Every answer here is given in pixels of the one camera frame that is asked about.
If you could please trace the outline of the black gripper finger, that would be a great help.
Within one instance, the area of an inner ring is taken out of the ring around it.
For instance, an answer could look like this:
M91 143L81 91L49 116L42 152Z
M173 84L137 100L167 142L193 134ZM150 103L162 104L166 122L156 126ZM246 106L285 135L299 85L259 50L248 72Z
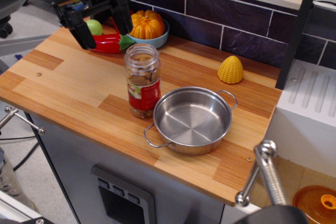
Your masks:
M96 43L82 13L66 10L63 16L64 27L69 29L79 45L83 49L94 49Z
M111 0L111 14L119 33L126 35L133 29L128 0Z

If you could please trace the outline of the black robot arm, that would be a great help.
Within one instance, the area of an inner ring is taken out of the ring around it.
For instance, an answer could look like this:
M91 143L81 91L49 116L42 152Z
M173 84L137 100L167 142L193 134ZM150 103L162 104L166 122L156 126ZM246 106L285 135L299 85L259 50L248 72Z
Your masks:
M69 29L83 49L94 49L95 40L84 21L86 17L112 17L122 35L133 29L128 0L56 0L52 2L62 26Z

